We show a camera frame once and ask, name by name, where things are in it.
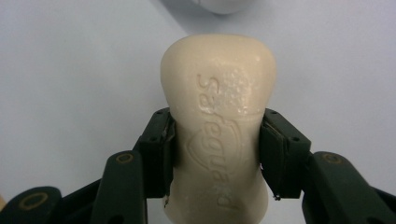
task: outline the white background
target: white background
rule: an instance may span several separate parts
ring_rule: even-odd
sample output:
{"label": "white background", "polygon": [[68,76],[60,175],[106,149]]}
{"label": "white background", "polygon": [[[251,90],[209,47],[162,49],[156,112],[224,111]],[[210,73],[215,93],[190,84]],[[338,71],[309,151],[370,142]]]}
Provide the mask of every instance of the white background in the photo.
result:
{"label": "white background", "polygon": [[[67,195],[100,178],[166,107],[160,61],[186,35],[232,33],[277,60],[268,107],[396,194],[396,1],[258,0],[229,16],[187,0],[0,2],[0,194]],[[149,223],[169,223],[149,200]],[[263,223],[304,223],[270,200]]]}

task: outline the soap bar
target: soap bar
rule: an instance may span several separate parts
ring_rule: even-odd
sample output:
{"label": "soap bar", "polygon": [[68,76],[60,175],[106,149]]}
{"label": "soap bar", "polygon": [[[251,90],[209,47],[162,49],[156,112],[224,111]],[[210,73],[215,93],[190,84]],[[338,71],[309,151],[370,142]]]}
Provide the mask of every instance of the soap bar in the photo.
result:
{"label": "soap bar", "polygon": [[177,157],[165,214],[176,224],[256,224],[268,194],[259,129],[276,79],[260,41],[192,35],[163,55],[161,82],[176,122]]}

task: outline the black plastic part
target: black plastic part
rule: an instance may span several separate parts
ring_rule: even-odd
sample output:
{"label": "black plastic part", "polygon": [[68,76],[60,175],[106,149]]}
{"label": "black plastic part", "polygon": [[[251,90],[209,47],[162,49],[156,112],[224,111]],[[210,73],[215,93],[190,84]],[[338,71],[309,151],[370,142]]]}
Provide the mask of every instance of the black plastic part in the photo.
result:
{"label": "black plastic part", "polygon": [[265,110],[260,129],[260,162],[262,176],[277,200],[300,197],[310,147],[311,141],[279,113]]}
{"label": "black plastic part", "polygon": [[374,189],[378,196],[384,201],[390,210],[396,214],[396,196],[386,193],[381,189]]}
{"label": "black plastic part", "polygon": [[0,213],[0,223],[60,223],[61,202],[61,192],[56,188],[40,187],[26,190],[8,202]]}
{"label": "black plastic part", "polygon": [[153,114],[133,151],[139,151],[144,161],[147,198],[169,195],[173,180],[173,144],[175,122],[169,108]]}
{"label": "black plastic part", "polygon": [[87,224],[90,222],[93,203],[99,189],[100,179],[79,189],[63,199],[63,224]]}
{"label": "black plastic part", "polygon": [[139,152],[123,151],[107,160],[90,223],[147,223],[143,163]]}
{"label": "black plastic part", "polygon": [[[393,212],[344,157],[317,152],[310,158],[308,166],[318,191],[306,191],[305,194],[316,196],[323,202],[329,219],[323,223],[396,223]],[[321,214],[312,212],[315,206],[308,205],[304,208],[305,218],[312,215],[312,220],[321,218]]]}

